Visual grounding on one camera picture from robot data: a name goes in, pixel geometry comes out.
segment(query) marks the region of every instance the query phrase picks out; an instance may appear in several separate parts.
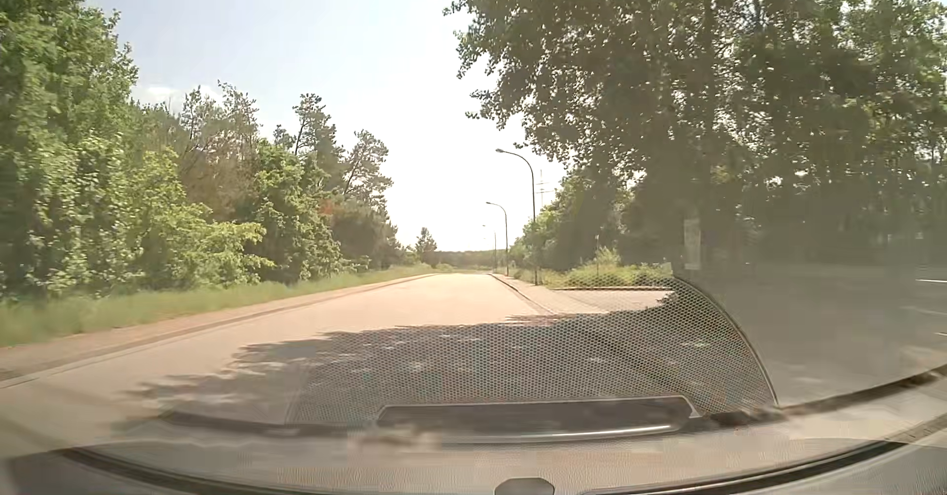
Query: grass verge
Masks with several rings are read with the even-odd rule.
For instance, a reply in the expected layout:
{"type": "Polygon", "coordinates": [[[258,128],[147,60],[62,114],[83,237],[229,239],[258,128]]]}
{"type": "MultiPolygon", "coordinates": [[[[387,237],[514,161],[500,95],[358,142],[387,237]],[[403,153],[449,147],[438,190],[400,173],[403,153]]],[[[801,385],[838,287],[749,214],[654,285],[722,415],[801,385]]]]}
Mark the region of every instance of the grass verge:
{"type": "Polygon", "coordinates": [[[286,285],[258,283],[189,291],[142,291],[108,297],[73,296],[43,303],[0,305],[0,346],[30,344],[119,326],[239,308],[342,287],[381,283],[431,273],[429,266],[346,273],[286,285]]]}
{"type": "MultiPolygon", "coordinates": [[[[510,270],[510,276],[532,282],[533,272],[510,270]]],[[[666,285],[672,278],[669,265],[637,264],[631,266],[586,264],[570,271],[540,270],[540,284],[551,288],[666,285]]]]}

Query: perforated mesh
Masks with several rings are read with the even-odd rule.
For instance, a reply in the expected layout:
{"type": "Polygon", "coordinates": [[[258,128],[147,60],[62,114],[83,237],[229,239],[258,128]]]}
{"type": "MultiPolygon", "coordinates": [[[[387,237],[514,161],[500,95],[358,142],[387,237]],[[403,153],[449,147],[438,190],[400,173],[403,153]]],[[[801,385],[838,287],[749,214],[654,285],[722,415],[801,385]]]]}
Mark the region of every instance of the perforated mesh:
{"type": "Polygon", "coordinates": [[[556,292],[598,314],[336,335],[313,353],[289,421],[364,426],[385,405],[669,394],[702,415],[772,406],[764,370],[731,320],[689,284],[664,283],[556,292]]]}

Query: bush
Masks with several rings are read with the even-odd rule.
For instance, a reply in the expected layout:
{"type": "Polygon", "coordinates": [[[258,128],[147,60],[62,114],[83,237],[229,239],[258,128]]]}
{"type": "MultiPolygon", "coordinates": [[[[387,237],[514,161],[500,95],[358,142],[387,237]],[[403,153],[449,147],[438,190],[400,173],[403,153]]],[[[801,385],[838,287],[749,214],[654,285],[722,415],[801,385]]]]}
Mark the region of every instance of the bush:
{"type": "Polygon", "coordinates": [[[667,285],[669,269],[657,265],[611,266],[586,264],[569,271],[565,285],[573,287],[667,285]]]}
{"type": "MultiPolygon", "coordinates": [[[[532,271],[529,272],[527,276],[529,281],[532,281],[532,271]]],[[[555,270],[540,270],[539,271],[540,284],[545,285],[546,287],[558,288],[566,287],[566,273],[562,271],[555,270]]]]}
{"type": "Polygon", "coordinates": [[[618,251],[612,248],[599,247],[595,251],[595,258],[592,259],[591,264],[617,268],[619,264],[621,264],[621,255],[619,255],[618,251]]]}

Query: clouds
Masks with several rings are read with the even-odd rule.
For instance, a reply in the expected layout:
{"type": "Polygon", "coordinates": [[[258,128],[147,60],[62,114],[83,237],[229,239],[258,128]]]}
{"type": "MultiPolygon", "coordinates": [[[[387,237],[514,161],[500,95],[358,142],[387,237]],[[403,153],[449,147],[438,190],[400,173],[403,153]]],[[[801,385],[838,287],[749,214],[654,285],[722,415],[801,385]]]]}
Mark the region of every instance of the clouds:
{"type": "MultiPolygon", "coordinates": [[[[186,90],[162,85],[136,85],[132,88],[132,97],[147,105],[166,104],[172,112],[178,112],[181,110],[184,95],[197,88],[198,86],[196,85],[186,90]]],[[[207,95],[210,99],[217,102],[222,100],[222,96],[220,96],[217,90],[209,89],[206,85],[200,85],[200,89],[201,93],[207,95]]]]}

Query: lamp post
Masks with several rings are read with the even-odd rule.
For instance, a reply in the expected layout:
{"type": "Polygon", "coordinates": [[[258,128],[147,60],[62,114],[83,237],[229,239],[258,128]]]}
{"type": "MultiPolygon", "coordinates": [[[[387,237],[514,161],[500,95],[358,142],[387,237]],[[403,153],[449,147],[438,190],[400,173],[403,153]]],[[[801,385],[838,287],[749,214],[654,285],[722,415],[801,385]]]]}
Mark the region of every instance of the lamp post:
{"type": "Polygon", "coordinates": [[[506,234],[507,249],[503,253],[504,261],[507,263],[507,277],[510,276],[510,225],[507,223],[507,209],[502,206],[491,203],[487,201],[488,205],[493,205],[494,207],[500,207],[500,210],[503,210],[503,232],[506,234]]]}
{"type": "MultiPolygon", "coordinates": [[[[506,153],[506,154],[508,154],[508,155],[515,155],[515,156],[519,157],[520,159],[523,159],[523,162],[526,162],[526,163],[527,163],[527,166],[529,167],[529,185],[530,185],[530,194],[529,194],[529,195],[531,196],[532,203],[533,203],[533,231],[534,231],[534,232],[535,232],[535,231],[538,231],[539,228],[536,227],[536,176],[535,176],[535,174],[533,174],[533,171],[532,171],[532,164],[530,164],[529,161],[527,161],[527,160],[523,157],[523,155],[520,155],[519,153],[514,153],[513,151],[507,151],[507,150],[505,150],[505,149],[503,149],[503,148],[500,148],[500,147],[498,147],[498,148],[496,149],[496,152],[497,152],[497,153],[506,153]]],[[[537,246],[536,251],[537,251],[537,254],[538,254],[538,253],[539,253],[539,247],[538,247],[538,246],[537,246]]],[[[538,284],[538,283],[539,283],[539,264],[534,264],[534,265],[533,265],[533,283],[534,283],[534,284],[538,284]]]]}

